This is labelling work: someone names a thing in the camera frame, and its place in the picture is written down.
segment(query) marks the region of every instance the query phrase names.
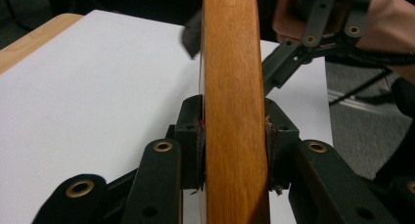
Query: table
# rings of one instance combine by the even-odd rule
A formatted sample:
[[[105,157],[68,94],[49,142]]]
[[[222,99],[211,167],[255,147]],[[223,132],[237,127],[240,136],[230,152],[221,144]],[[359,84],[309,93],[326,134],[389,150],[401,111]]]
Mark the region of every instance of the table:
[[[61,15],[0,52],[0,223],[30,222],[71,176],[111,182],[138,166],[199,92],[199,60],[185,53],[181,30],[102,11]],[[262,57],[275,47],[261,41]],[[267,97],[302,139],[332,144],[324,60]],[[199,220],[191,192],[184,223]],[[286,195],[270,194],[273,223],[294,222]]]

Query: white tabletop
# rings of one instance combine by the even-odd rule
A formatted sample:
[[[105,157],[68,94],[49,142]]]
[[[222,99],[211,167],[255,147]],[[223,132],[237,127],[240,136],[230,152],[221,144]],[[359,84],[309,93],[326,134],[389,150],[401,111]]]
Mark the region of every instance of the white tabletop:
[[[138,166],[182,101],[199,93],[200,61],[189,59],[181,31],[94,11],[0,75],[0,223],[31,222],[74,175],[111,182]],[[262,57],[275,47],[262,41]],[[302,139],[332,144],[323,59],[268,98]],[[270,194],[273,223],[295,223],[286,195]],[[198,196],[186,191],[184,223],[198,221]]]

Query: floor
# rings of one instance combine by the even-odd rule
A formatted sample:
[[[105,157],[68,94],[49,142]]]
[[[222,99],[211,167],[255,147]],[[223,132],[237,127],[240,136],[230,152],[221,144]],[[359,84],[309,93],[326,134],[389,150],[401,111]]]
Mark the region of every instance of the floor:
[[[11,2],[20,22],[32,28],[40,26],[54,16],[48,0]],[[133,16],[152,16],[149,11],[134,14],[133,7],[129,8],[129,12]],[[0,0],[0,49],[25,34],[27,31],[13,22],[4,0]],[[342,95],[380,72],[378,69],[346,67],[331,63],[326,64],[326,69],[329,98]],[[382,79],[361,92],[359,96],[384,93],[390,89],[395,78],[393,75]],[[376,171],[391,156],[411,122],[411,119],[402,115],[394,104],[373,107],[361,105],[354,100],[332,106],[330,114],[335,148],[357,174],[366,178],[373,178]]]

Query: wood grain surface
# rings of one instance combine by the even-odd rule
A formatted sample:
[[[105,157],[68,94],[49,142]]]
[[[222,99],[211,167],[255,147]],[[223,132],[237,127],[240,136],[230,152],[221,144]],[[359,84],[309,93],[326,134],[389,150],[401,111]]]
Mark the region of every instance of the wood grain surface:
[[[256,0],[204,0],[207,223],[269,223]]]
[[[79,21],[81,18],[81,15],[76,14],[58,15],[26,36],[2,49],[0,51],[0,74],[17,64],[46,42],[52,40],[52,38]]]

